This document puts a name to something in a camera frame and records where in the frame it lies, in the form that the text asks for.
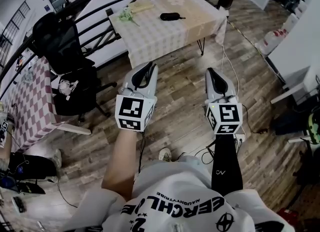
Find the desk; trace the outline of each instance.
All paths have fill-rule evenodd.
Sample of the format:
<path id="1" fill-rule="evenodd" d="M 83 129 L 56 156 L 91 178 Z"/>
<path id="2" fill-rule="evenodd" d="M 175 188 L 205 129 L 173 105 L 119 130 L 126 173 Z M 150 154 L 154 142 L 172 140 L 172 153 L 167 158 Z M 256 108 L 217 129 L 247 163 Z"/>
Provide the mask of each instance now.
<path id="1" fill-rule="evenodd" d="M 151 0 L 152 9 L 134 14 L 132 22 L 118 19 L 121 11 L 110 16 L 110 21 L 123 39 L 132 68 L 202 38 L 216 35 L 223 44 L 227 18 L 205 0 Z M 162 21 L 161 13 L 177 12 L 185 19 Z"/>
<path id="2" fill-rule="evenodd" d="M 12 84 L 2 100 L 6 112 L 17 114 L 17 128 L 13 136 L 22 151 L 28 150 L 54 129 L 91 134 L 88 129 L 66 124 L 62 117 L 57 115 L 48 61 L 43 57 L 30 70 L 33 73 L 33 82 L 27 84 L 20 81 L 16 85 Z M 17 105 L 17 110 L 12 106 L 13 104 Z"/>

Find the metal hairpin table leg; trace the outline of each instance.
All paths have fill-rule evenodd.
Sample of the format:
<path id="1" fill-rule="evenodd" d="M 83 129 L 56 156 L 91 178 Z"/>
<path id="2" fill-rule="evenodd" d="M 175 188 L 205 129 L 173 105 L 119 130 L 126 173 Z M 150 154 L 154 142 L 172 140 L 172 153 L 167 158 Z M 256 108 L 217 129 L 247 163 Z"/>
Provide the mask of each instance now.
<path id="1" fill-rule="evenodd" d="M 204 38 L 203 39 L 203 45 L 201 44 L 201 40 L 197 40 L 196 42 L 198 43 L 198 46 L 201 50 L 201 55 L 203 56 L 204 55 L 204 52 L 205 52 L 205 41 L 206 39 Z"/>

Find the white table leg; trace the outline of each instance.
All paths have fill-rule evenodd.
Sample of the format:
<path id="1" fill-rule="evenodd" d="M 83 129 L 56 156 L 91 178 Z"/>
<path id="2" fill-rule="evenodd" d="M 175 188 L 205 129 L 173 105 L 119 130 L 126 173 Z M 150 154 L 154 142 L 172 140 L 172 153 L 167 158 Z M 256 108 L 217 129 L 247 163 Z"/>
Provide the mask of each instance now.
<path id="1" fill-rule="evenodd" d="M 61 125 L 59 125 L 57 127 L 57 129 L 59 130 L 65 130 L 65 131 L 69 131 L 69 132 L 74 132 L 74 133 L 78 133 L 78 134 L 84 134 L 84 135 L 90 135 L 91 131 L 88 129 L 84 129 L 78 126 L 74 126 L 71 124 L 67 124 L 67 123 L 63 123 Z"/>
<path id="2" fill-rule="evenodd" d="M 299 91 L 299 90 L 301 90 L 303 88 L 304 88 L 304 83 L 301 82 L 301 83 L 295 85 L 292 89 L 288 90 L 287 92 L 284 92 L 280 96 L 277 96 L 276 98 L 273 98 L 270 102 L 272 104 L 274 104 L 274 103 L 276 103 L 276 102 L 278 102 L 278 101 L 280 101 L 280 100 L 292 95 L 293 93 L 295 93 L 295 92 L 297 92 L 297 91 Z"/>
<path id="3" fill-rule="evenodd" d="M 302 142 L 304 140 L 311 141 L 310 136 L 295 137 L 288 140 L 288 143 Z"/>

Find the red and white checkered tablecloth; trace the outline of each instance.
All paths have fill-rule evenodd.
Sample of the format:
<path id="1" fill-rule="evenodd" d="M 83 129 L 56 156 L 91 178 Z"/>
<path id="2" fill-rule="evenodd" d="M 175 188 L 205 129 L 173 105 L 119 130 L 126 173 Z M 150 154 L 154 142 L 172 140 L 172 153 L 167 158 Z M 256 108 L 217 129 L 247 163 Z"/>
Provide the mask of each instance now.
<path id="1" fill-rule="evenodd" d="M 57 128 L 60 117 L 54 105 L 50 66 L 45 57 L 39 59 L 31 68 L 33 82 L 12 84 L 3 97 L 4 110 L 17 114 L 18 123 L 13 136 L 22 151 Z"/>

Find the circular logo on shirt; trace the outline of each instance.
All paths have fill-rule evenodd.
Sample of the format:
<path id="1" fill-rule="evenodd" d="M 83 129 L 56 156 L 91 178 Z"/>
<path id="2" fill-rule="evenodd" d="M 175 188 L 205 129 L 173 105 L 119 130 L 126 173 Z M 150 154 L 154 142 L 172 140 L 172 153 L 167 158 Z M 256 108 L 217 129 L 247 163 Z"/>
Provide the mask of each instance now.
<path id="1" fill-rule="evenodd" d="M 216 223 L 217 229 L 220 232 L 226 232 L 231 227 L 232 223 L 234 222 L 234 217 L 230 213 L 225 213 L 221 216 L 221 218 Z"/>

